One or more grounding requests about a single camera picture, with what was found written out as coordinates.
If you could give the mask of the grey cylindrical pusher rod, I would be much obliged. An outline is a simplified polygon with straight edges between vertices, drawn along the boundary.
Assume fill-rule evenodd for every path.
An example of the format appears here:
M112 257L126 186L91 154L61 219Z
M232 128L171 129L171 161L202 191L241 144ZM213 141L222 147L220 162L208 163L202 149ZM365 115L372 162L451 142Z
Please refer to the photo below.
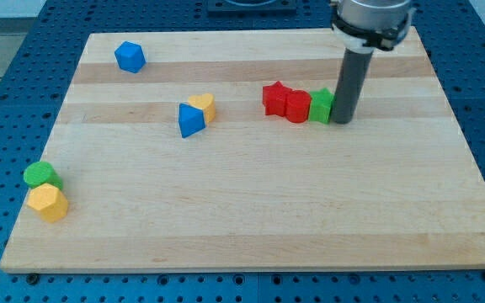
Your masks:
M353 119L372 55L345 50L331 111L334 123L348 124Z

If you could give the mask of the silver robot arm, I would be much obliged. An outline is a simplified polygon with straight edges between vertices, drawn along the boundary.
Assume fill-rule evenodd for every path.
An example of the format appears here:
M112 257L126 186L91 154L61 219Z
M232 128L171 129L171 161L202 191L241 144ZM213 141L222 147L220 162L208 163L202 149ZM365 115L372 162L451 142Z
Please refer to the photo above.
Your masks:
M373 52L393 51L403 42L415 8L411 0L337 0L330 5L331 28L345 46L330 118L337 124L348 124Z

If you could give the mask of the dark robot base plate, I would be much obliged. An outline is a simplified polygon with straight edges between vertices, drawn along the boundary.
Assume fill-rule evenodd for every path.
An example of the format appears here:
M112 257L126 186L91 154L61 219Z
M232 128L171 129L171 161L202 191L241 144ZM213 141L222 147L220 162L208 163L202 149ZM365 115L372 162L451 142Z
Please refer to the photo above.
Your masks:
M295 13L296 0L207 0L209 16L235 13Z

